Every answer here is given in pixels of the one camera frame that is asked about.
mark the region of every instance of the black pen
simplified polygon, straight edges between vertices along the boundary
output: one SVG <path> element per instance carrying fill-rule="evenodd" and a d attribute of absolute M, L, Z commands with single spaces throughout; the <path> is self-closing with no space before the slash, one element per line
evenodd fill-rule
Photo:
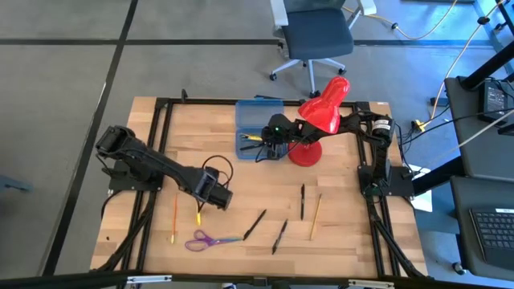
<path fill-rule="evenodd" d="M 302 184 L 302 207 L 300 211 L 300 220 L 304 220 L 304 206 L 305 206 L 305 184 Z"/>
<path fill-rule="evenodd" d="M 266 213 L 266 210 L 264 210 L 260 216 L 257 218 L 257 220 L 254 222 L 253 225 L 251 225 L 250 229 L 244 234 L 243 236 L 243 241 L 246 240 L 248 238 L 248 236 L 250 236 L 251 232 L 254 230 L 255 226 L 257 226 L 257 224 L 259 224 L 260 222 L 260 219 L 262 219 L 264 217 L 264 214 Z"/>
<path fill-rule="evenodd" d="M 276 248 L 279 246 L 280 239 L 282 238 L 282 235 L 284 234 L 284 231 L 286 230 L 286 227 L 288 226 L 288 220 L 286 219 L 286 222 L 284 222 L 284 225 L 282 226 L 282 230 L 280 230 L 279 237 L 276 239 L 275 244 L 273 244 L 273 250 L 271 254 L 274 254 L 276 252 Z"/>

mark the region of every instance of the office chair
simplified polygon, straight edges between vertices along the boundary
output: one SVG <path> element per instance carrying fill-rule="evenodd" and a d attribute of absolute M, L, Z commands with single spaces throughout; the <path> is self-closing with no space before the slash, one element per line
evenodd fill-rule
<path fill-rule="evenodd" d="M 275 23 L 273 35 L 285 39 L 289 61 L 277 67 L 270 74 L 276 80 L 276 73 L 300 61 L 308 66 L 311 82 L 309 97 L 317 97 L 320 91 L 314 84 L 313 62 L 324 63 L 339 68 L 343 75 L 345 65 L 331 57 L 347 55 L 353 51 L 353 38 L 350 28 L 360 14 L 377 13 L 373 0 L 357 0 L 358 8 L 346 21 L 341 10 L 345 0 L 270 0 Z"/>

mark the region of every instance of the wooden tabletop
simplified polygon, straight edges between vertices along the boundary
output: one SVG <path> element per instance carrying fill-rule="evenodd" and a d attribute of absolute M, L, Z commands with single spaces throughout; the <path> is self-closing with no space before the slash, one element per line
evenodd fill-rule
<path fill-rule="evenodd" d="M 127 126 L 141 140 L 146 140 L 156 98 L 136 97 Z M 371 110 L 389 114 L 387 103 L 370 103 Z M 294 120 L 296 107 L 285 107 L 285 115 Z M 341 114 L 350 113 L 342 108 Z M 157 130 L 156 147 L 162 130 Z M 390 159 L 401 165 L 398 143 L 394 138 Z M 215 154 L 227 157 L 234 166 L 230 190 L 234 193 L 227 211 L 205 205 L 202 225 L 195 221 L 196 202 L 179 192 L 175 182 L 165 178 L 153 215 L 145 271 L 196 275 L 255 275 L 304 277 L 376 277 L 373 244 L 368 213 L 360 195 L 356 137 L 347 133 L 320 140 L 323 156 L 312 167 L 304 168 L 281 161 L 241 161 L 235 156 L 235 106 L 175 104 L 165 154 L 182 165 L 201 166 Z M 230 172 L 223 160 L 213 159 L 209 166 Z M 305 184 L 305 213 L 300 220 L 300 187 Z M 178 193 L 177 234 L 170 243 L 173 198 Z M 317 196 L 322 203 L 314 240 L 309 240 Z M 91 268 L 107 261 L 127 234 L 135 193 L 114 197 L 105 210 Z M 388 197 L 394 237 L 410 261 L 426 273 L 414 212 L 400 197 Z M 202 229 L 213 238 L 242 236 L 259 214 L 267 209 L 260 224 L 244 242 L 213 246 L 203 252 L 191 252 L 184 243 L 193 232 Z M 280 228 L 288 227 L 274 255 L 271 247 Z M 130 268 L 135 267 L 139 241 Z M 387 246 L 381 240 L 385 270 L 390 272 Z"/>

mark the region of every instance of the red lamp base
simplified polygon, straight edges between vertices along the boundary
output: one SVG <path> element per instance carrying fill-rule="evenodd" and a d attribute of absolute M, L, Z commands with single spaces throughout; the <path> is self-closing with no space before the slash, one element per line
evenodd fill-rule
<path fill-rule="evenodd" d="M 317 163 L 321 159 L 321 153 L 323 152 L 319 141 L 312 144 L 289 143 L 288 150 L 290 150 L 288 154 L 289 160 L 304 167 Z"/>

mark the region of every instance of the keyboard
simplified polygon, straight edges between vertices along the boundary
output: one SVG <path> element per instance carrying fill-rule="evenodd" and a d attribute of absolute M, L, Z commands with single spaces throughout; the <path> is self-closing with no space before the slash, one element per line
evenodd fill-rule
<path fill-rule="evenodd" d="M 486 263 L 514 270 L 514 209 L 470 210 Z"/>

